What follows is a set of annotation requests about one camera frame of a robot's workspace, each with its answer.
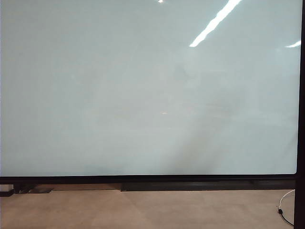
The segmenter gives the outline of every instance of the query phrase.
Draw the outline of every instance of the black cable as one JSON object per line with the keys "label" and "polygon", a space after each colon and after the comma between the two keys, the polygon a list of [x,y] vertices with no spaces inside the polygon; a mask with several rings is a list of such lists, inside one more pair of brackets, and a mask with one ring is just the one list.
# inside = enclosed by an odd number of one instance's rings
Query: black cable
{"label": "black cable", "polygon": [[283,218],[283,220],[284,220],[286,223],[288,223],[290,226],[293,226],[293,227],[294,227],[294,225],[293,225],[291,222],[289,222],[288,220],[286,220],[286,218],[285,218],[284,215],[283,215],[283,210],[281,210],[280,208],[279,208],[279,210],[278,210],[278,214],[281,215],[281,217]]}

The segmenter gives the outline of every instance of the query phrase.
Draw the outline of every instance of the beige tile floor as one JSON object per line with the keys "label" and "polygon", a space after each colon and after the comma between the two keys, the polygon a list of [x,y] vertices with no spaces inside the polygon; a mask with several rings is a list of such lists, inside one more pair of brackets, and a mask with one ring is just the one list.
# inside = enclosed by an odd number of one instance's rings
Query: beige tile floor
{"label": "beige tile floor", "polygon": [[[288,190],[53,191],[1,198],[2,229],[291,229]],[[283,201],[293,220],[294,195]]]}

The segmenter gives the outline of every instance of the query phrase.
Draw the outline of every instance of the white board surface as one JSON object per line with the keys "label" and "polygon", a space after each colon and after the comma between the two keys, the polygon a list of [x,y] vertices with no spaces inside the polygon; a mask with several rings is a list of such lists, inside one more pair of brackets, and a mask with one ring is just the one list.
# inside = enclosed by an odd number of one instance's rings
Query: white board surface
{"label": "white board surface", "polygon": [[1,1],[1,176],[294,174],[301,14]]}

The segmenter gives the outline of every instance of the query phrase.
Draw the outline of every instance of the white cable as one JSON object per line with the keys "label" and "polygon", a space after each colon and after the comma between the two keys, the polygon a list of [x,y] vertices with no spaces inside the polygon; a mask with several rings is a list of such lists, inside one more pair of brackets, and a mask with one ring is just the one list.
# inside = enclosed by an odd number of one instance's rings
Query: white cable
{"label": "white cable", "polygon": [[283,200],[288,194],[290,194],[290,193],[292,193],[292,192],[294,192],[294,191],[295,191],[295,189],[294,189],[294,190],[291,190],[290,192],[287,192],[285,195],[283,195],[283,197],[281,198],[280,203],[279,203],[279,205],[278,205],[278,208],[279,208],[279,209],[281,208],[282,200]]}

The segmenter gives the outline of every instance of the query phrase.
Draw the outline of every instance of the black metal stand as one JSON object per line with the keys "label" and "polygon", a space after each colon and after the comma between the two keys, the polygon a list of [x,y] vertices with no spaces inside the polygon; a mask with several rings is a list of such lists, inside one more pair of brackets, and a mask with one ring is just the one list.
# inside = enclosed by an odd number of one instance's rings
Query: black metal stand
{"label": "black metal stand", "polygon": [[35,188],[36,185],[28,184],[14,184],[14,193],[15,194],[26,194],[31,189]]}
{"label": "black metal stand", "polygon": [[305,229],[305,179],[296,181],[294,229]]}
{"label": "black metal stand", "polygon": [[0,197],[10,197],[13,194],[14,194],[13,189],[10,191],[0,191]]}
{"label": "black metal stand", "polygon": [[123,183],[121,191],[201,191],[295,189],[294,180]]}

